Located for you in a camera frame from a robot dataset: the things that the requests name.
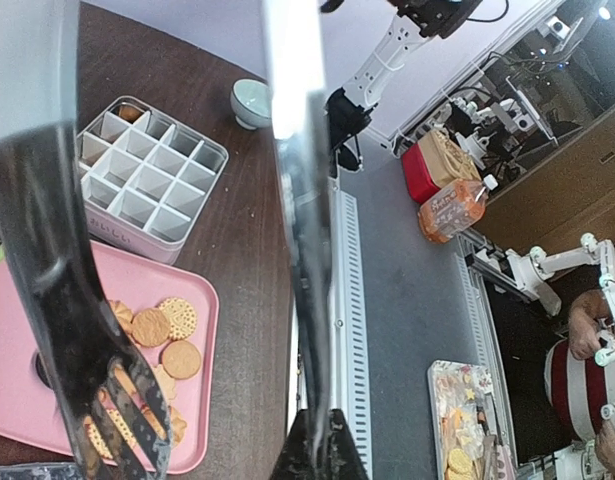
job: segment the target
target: human hand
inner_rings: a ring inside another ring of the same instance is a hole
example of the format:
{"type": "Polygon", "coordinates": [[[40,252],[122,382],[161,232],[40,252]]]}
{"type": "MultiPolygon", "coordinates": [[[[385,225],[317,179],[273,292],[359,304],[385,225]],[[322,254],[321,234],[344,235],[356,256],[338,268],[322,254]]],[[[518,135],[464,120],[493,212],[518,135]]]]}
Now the human hand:
{"type": "Polygon", "coordinates": [[[603,428],[596,436],[595,449],[598,460],[615,480],[615,429],[609,420],[603,422],[603,428]]]}
{"type": "Polygon", "coordinates": [[[582,308],[569,313],[569,349],[576,360],[587,360],[600,350],[598,323],[582,308]]]}

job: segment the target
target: plastic bottle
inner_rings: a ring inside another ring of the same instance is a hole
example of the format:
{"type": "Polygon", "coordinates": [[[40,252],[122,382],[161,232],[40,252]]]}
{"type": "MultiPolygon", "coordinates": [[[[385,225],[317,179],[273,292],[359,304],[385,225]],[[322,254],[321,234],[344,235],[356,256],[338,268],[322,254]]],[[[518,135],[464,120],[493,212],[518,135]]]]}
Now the plastic bottle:
{"type": "Polygon", "coordinates": [[[492,175],[482,182],[458,179],[427,200],[418,212],[423,234],[431,242],[446,243],[482,218],[489,192],[498,186],[492,175]]]}

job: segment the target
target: compartment box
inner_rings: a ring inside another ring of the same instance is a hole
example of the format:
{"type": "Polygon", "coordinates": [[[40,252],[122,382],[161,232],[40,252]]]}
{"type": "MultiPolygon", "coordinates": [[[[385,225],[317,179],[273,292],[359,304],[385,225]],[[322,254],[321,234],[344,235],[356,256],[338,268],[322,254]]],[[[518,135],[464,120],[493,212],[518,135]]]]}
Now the compartment box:
{"type": "Polygon", "coordinates": [[[77,140],[90,232],[173,264],[227,164],[227,150],[133,97],[113,102],[77,140]]]}

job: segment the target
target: food tray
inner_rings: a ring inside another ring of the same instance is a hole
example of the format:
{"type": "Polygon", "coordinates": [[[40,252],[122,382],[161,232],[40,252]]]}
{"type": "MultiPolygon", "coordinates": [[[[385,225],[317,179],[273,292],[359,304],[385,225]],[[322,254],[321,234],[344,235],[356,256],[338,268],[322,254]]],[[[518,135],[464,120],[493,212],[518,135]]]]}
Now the food tray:
{"type": "MultiPolygon", "coordinates": [[[[478,421],[479,412],[486,417],[491,434],[497,435],[499,442],[501,440],[489,369],[478,365],[436,361],[427,371],[427,377],[436,438],[438,478],[446,478],[449,451],[462,448],[475,460],[470,478],[483,479],[483,444],[486,434],[478,421]]],[[[491,473],[500,479],[515,478],[509,447],[498,444],[494,454],[496,467],[491,473]]]]}
{"type": "Polygon", "coordinates": [[[133,97],[112,103],[76,145],[89,231],[169,265],[229,159],[223,146],[133,97]],[[128,111],[133,122],[119,116],[128,111]]]}
{"type": "MultiPolygon", "coordinates": [[[[218,297],[207,280],[135,255],[92,242],[107,298],[121,300],[134,312],[167,297],[188,300],[198,313],[198,328],[188,339],[202,355],[198,375],[176,381],[172,405],[187,422],[183,441],[172,450],[169,473],[195,468],[207,451],[209,399],[218,321],[218,297]]],[[[141,348],[151,365],[164,347],[141,348]]],[[[71,455],[53,392],[34,368],[37,351],[31,328],[5,262],[0,263],[0,435],[71,455]]],[[[139,448],[138,457],[146,458],[139,448]]]]}

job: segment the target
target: white wall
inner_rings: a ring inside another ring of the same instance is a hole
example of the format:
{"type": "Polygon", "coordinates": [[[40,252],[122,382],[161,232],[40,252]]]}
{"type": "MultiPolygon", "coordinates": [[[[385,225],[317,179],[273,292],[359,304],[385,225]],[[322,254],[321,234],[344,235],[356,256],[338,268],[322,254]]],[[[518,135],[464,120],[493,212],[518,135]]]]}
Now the white wall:
{"type": "MultiPolygon", "coordinates": [[[[186,40],[264,76],[261,0],[88,0],[186,40]]],[[[435,39],[413,54],[383,95],[372,127],[390,136],[439,88],[478,58],[536,4],[558,0],[510,0],[507,17],[494,24],[468,23],[447,40],[435,39]]],[[[474,16],[491,18],[504,0],[484,0],[474,16]]],[[[386,0],[347,0],[323,16],[327,83],[331,91],[351,77],[386,32],[395,9],[386,0]]]]}

